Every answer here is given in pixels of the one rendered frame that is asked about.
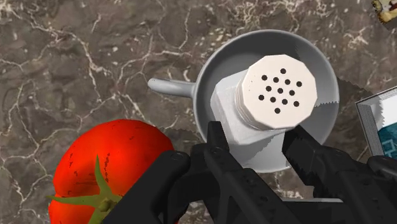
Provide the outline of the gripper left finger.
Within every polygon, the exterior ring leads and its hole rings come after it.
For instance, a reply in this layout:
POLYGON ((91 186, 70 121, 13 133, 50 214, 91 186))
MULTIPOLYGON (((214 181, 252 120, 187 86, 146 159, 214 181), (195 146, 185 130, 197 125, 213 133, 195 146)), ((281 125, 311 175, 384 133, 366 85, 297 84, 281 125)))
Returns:
POLYGON ((176 224, 201 200, 214 224, 293 224, 293 213, 252 169, 229 152, 220 122, 190 154, 163 152, 103 224, 176 224))

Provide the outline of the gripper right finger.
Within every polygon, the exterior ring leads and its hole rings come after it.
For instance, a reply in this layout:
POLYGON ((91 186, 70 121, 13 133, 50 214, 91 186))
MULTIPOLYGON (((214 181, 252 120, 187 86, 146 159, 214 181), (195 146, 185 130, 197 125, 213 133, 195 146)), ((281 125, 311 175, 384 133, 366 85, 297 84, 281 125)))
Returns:
POLYGON ((303 127, 284 136, 282 153, 313 199, 288 205, 303 224, 397 224, 397 160, 358 162, 318 143, 303 127))

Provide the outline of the white salt shaker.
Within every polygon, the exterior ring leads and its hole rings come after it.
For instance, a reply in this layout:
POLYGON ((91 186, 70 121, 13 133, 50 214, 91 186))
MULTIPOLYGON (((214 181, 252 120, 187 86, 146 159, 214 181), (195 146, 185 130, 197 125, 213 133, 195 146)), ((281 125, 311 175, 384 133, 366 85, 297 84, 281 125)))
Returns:
POLYGON ((267 55, 246 70, 221 79, 211 109, 232 144, 253 144, 281 134, 310 116, 316 81, 307 66, 288 55, 267 55))

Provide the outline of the grey framed box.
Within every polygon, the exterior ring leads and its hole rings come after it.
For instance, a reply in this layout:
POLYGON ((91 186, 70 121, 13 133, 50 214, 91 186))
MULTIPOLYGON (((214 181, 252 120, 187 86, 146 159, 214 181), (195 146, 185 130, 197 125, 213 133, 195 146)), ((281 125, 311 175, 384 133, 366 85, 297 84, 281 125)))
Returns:
POLYGON ((372 155, 397 160, 397 86, 358 101, 356 108, 372 155))

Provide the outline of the red tomato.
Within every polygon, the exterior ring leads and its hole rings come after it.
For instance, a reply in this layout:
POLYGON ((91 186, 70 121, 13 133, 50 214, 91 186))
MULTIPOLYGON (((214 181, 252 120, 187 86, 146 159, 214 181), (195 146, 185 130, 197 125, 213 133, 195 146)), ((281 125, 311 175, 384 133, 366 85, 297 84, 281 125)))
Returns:
POLYGON ((82 134, 61 158, 53 177, 51 224, 102 224, 171 140, 139 120, 114 120, 82 134))

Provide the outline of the yellow brown food piece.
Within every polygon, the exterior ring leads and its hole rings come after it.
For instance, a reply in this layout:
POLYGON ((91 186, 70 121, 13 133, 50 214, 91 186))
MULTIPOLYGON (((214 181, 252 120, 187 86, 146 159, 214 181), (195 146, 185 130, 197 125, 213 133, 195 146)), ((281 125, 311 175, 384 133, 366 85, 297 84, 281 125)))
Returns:
POLYGON ((397 17, 397 0, 373 0, 372 6, 383 24, 397 17))

